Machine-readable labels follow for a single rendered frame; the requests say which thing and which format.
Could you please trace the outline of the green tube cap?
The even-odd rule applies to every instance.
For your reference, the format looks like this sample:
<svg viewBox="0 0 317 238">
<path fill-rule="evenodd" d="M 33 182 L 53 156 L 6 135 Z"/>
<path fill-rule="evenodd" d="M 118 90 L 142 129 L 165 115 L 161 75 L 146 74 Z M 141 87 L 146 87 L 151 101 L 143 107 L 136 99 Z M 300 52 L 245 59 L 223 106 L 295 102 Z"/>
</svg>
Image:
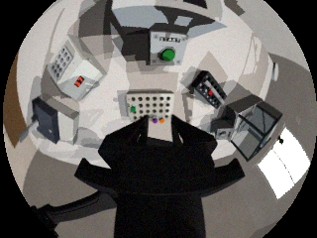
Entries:
<svg viewBox="0 0 317 238">
<path fill-rule="evenodd" d="M 132 104 L 131 112 L 135 112 L 135 111 L 136 111 L 136 105 L 135 105 L 135 104 Z"/>
</svg>

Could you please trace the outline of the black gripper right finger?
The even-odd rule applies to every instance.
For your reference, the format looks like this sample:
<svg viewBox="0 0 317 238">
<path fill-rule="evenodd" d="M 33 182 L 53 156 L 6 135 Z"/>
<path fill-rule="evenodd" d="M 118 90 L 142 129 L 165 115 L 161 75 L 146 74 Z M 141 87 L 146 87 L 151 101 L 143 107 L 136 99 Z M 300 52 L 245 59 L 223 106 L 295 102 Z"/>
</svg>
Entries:
<svg viewBox="0 0 317 238">
<path fill-rule="evenodd" d="M 206 145 L 211 155 L 218 145 L 213 135 L 182 121 L 173 114 L 171 115 L 171 135 L 174 146 Z"/>
</svg>

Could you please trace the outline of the beige tube rack with round holes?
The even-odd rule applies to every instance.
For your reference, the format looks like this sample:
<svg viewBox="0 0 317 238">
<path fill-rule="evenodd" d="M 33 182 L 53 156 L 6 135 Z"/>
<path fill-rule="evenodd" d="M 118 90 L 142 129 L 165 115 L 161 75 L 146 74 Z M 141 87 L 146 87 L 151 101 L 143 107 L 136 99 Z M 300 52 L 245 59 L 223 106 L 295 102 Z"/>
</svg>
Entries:
<svg viewBox="0 0 317 238">
<path fill-rule="evenodd" d="M 160 115 L 164 121 L 171 120 L 173 100 L 174 93 L 172 91 L 128 91 L 127 103 L 130 122 L 135 122 L 146 114 L 149 114 L 149 121 L 153 121 L 154 115 L 158 121 Z M 131 112 L 132 104 L 136 105 L 134 113 Z"/>
</svg>

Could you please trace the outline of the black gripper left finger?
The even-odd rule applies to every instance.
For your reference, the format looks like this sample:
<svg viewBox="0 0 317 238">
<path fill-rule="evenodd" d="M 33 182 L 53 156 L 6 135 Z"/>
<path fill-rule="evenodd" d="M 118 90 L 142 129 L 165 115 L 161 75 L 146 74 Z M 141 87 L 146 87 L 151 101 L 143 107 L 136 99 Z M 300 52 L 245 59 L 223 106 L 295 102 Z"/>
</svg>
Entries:
<svg viewBox="0 0 317 238">
<path fill-rule="evenodd" d="M 138 121 L 106 135 L 102 143 L 106 142 L 126 144 L 131 146 L 146 146 L 148 139 L 148 130 L 149 116 L 145 115 Z M 139 136 L 140 139 L 137 143 Z"/>
</svg>

